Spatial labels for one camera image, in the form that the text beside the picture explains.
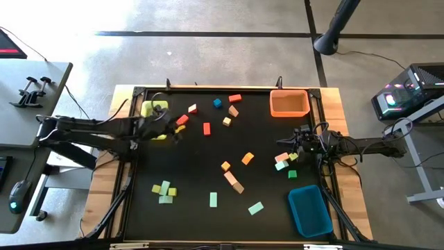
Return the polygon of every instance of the green block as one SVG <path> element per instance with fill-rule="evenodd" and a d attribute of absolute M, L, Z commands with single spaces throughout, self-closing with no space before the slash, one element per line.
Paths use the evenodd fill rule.
<path fill-rule="evenodd" d="M 298 173 L 296 172 L 296 170 L 290 170 L 289 178 L 296 178 L 296 177 L 298 177 Z"/>
<path fill-rule="evenodd" d="M 168 189 L 169 189 L 169 181 L 163 181 L 162 182 L 162 187 L 160 187 L 160 195 L 167 195 Z"/>
<path fill-rule="evenodd" d="M 169 196 L 159 197 L 159 204 L 172 204 L 172 203 L 173 203 L 173 197 Z"/>
<path fill-rule="evenodd" d="M 217 208 L 217 193 L 210 192 L 210 208 Z"/>
<path fill-rule="evenodd" d="M 285 167 L 288 167 L 288 166 L 289 166 L 289 164 L 286 160 L 283 160 L 282 162 L 278 162 L 275 164 L 276 170 L 278 170 L 278 171 L 285 168 Z"/>
<path fill-rule="evenodd" d="M 255 205 L 251 206 L 248 211 L 250 212 L 251 215 L 254 215 L 255 213 L 261 211 L 262 209 L 264 209 L 264 206 L 262 205 L 262 202 L 258 202 Z"/>

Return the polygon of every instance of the blue bin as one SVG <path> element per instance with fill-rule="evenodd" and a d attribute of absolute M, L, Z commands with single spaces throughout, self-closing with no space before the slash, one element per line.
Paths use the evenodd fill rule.
<path fill-rule="evenodd" d="M 299 233 L 311 238 L 333 231 L 332 220 L 316 185 L 296 188 L 289 193 L 289 203 Z"/>

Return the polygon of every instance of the computer tower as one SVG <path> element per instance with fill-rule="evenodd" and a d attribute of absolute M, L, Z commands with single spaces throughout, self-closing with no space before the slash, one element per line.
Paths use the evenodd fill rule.
<path fill-rule="evenodd" d="M 379 120 L 407 117 L 444 93 L 444 62 L 414 63 L 373 98 Z"/>

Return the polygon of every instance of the plastic bin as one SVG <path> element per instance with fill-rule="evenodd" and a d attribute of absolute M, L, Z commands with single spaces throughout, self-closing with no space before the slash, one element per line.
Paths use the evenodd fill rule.
<path fill-rule="evenodd" d="M 307 91 L 272 90 L 270 111 L 273 117 L 303 117 L 310 112 Z"/>
<path fill-rule="evenodd" d="M 333 231 L 332 220 L 318 186 L 309 185 L 290 191 L 289 203 L 302 236 L 311 238 Z"/>

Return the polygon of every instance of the black pole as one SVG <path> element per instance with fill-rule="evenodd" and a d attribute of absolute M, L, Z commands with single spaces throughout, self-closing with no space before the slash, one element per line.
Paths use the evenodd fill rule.
<path fill-rule="evenodd" d="M 338 51 L 339 34 L 345 28 L 348 20 L 361 0 L 342 0 L 330 22 L 327 32 L 316 38 L 314 49 L 323 55 L 333 55 Z"/>

